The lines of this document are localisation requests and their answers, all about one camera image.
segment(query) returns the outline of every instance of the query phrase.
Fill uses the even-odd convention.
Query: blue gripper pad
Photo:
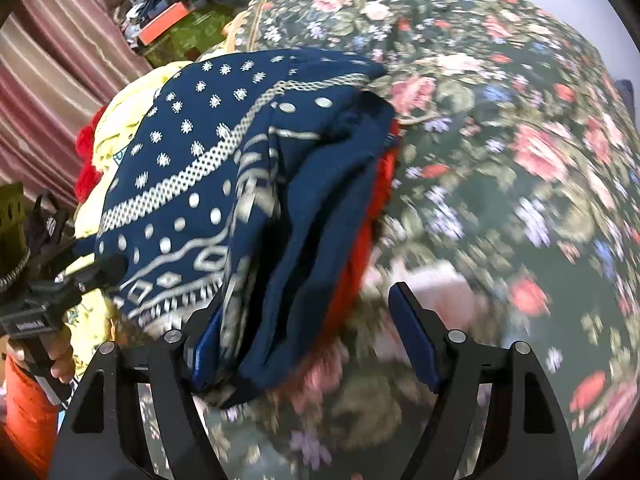
[[[202,339],[196,346],[191,385],[200,392],[210,385],[218,371],[218,349],[220,348],[220,324],[222,307],[214,314]]]
[[[442,386],[442,378],[436,367],[436,350],[433,343],[397,283],[389,290],[388,300],[389,312],[418,380],[437,394]]]

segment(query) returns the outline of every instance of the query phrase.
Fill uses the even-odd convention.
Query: green container
[[[0,186],[0,276],[14,270],[26,250],[22,194],[20,182]]]
[[[142,54],[154,68],[172,61],[196,61],[225,39],[222,29],[232,17],[231,9],[218,5],[194,10],[153,40]]]

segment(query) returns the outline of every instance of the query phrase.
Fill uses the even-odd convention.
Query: human hand
[[[51,375],[60,382],[69,384],[76,373],[76,362],[74,361],[74,349],[71,346],[71,330],[65,326],[59,332],[52,334],[42,341],[49,357],[54,361],[51,367]],[[29,368],[28,350],[20,344],[20,340],[9,338],[6,344],[6,353],[15,363],[27,370]]]

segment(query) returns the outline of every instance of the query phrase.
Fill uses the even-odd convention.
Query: white lattice stripe
[[[98,238],[105,232],[128,225],[160,209],[169,200],[181,195],[193,187],[196,182],[216,171],[227,160],[229,155],[238,149],[242,137],[254,122],[256,114],[276,95],[283,93],[285,90],[311,92],[332,86],[364,86],[368,81],[369,77],[362,73],[339,75],[324,81],[278,81],[256,99],[231,133],[225,139],[220,139],[220,142],[208,152],[203,153],[180,173],[164,179],[148,191],[125,202],[120,202],[117,206],[105,212],[100,221]]]

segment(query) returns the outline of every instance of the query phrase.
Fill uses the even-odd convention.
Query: white polka dot
[[[334,102],[331,101],[331,99],[327,99],[326,97],[319,97],[316,99],[316,104],[321,108],[331,108]]]
[[[296,111],[296,107],[291,103],[280,103],[278,106],[280,107],[280,110],[286,114],[292,114]]]
[[[218,225],[220,220],[222,220],[222,213],[220,212],[220,209],[215,207],[211,210],[211,223],[213,225]]]
[[[164,237],[160,240],[160,251],[162,254],[167,254],[171,250],[171,240]]]

